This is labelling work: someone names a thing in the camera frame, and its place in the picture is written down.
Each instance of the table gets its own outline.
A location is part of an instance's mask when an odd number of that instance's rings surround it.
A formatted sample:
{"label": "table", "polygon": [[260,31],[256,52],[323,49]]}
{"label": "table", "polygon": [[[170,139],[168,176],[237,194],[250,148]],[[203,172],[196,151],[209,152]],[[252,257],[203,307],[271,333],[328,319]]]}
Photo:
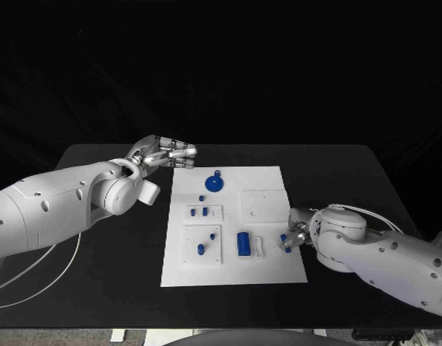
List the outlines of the table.
{"label": "table", "polygon": [[[58,169],[126,155],[132,144],[80,144]],[[198,145],[198,167],[281,166],[292,207],[354,205],[388,217],[419,236],[389,178],[366,146]],[[0,328],[442,328],[442,317],[409,306],[354,273],[334,272],[301,247],[310,283],[161,288],[174,170],[151,181],[155,205],[136,203],[122,216],[83,233],[66,276],[31,301],[0,309]],[[386,229],[372,220],[373,228]],[[40,266],[0,290],[0,305],[32,295],[63,271],[77,238],[63,242]],[[45,249],[14,255],[0,283]]]}

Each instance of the white platform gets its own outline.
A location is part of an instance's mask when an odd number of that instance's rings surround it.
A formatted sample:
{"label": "white platform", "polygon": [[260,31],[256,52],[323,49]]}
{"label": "white platform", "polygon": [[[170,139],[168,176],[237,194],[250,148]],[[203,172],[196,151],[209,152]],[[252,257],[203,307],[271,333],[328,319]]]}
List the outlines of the white platform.
{"label": "white platform", "polygon": [[[222,171],[224,187],[220,192],[206,189],[206,180]],[[243,191],[285,191],[279,167],[197,167],[174,170],[174,186],[167,231],[162,287],[196,285],[239,285],[262,283],[307,283],[299,248],[288,254],[279,247],[281,234],[286,233],[288,221],[246,223],[243,221]],[[288,198],[278,201],[278,208],[289,210]],[[222,226],[222,265],[181,265],[184,227],[197,226],[184,219],[188,205],[222,205],[224,220],[204,222]],[[237,258],[236,235],[246,231],[262,238],[263,257]]]}

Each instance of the black background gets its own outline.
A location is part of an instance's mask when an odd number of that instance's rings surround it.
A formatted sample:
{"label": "black background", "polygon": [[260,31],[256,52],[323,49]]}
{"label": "black background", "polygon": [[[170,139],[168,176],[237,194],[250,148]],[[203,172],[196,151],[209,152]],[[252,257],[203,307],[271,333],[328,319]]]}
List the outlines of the black background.
{"label": "black background", "polygon": [[0,189],[53,170],[71,144],[149,134],[367,145],[432,238],[442,2],[0,7]]}

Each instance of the cable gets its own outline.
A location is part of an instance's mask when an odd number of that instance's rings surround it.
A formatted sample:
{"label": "cable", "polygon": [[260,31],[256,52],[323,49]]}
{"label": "cable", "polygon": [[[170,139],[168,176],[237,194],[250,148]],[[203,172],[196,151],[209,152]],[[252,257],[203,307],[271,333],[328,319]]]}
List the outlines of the cable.
{"label": "cable", "polygon": [[2,285],[0,285],[0,289],[4,287],[6,287],[18,278],[21,278],[21,276],[41,263],[41,261],[44,260],[44,258],[47,258],[47,255],[50,254],[50,252],[53,251],[54,247],[57,246],[57,244],[50,248],[50,250],[47,251],[47,253],[42,255],[42,257],[37,260],[37,262],[9,280],[6,281]]}
{"label": "cable", "polygon": [[66,271],[68,270],[70,268],[70,265],[73,264],[73,260],[76,259],[76,255],[77,255],[77,251],[79,251],[79,245],[80,245],[80,233],[79,233],[79,240],[77,240],[77,246],[76,246],[76,251],[73,252],[73,259],[70,260],[68,262],[68,265],[66,267],[66,269],[63,270],[60,276],[54,279],[53,283],[37,293],[34,294],[32,296],[29,296],[27,299],[24,299],[22,301],[18,301],[16,303],[12,303],[12,304],[8,304],[8,305],[4,305],[0,306],[0,309],[2,308],[8,308],[14,305],[18,305],[19,303],[24,303],[27,302],[29,299],[32,299],[34,297],[37,297],[55,283],[57,281],[60,280],[60,278],[63,277],[63,275],[66,274]]}
{"label": "cable", "polygon": [[366,210],[366,209],[362,209],[362,208],[357,208],[357,207],[351,207],[350,205],[343,205],[343,204],[331,204],[330,207],[347,208],[347,209],[356,210],[356,211],[359,211],[359,212],[362,212],[362,213],[364,213],[364,214],[367,214],[367,215],[376,217],[377,219],[383,220],[383,222],[388,223],[388,225],[389,225],[389,227],[390,227],[390,229],[392,229],[393,231],[398,231],[398,232],[401,232],[402,234],[405,234],[405,232],[403,232],[403,231],[401,230],[401,228],[395,225],[395,223],[393,223],[389,219],[386,219],[383,216],[380,216],[379,214],[376,214],[373,211],[369,211],[369,210]]}

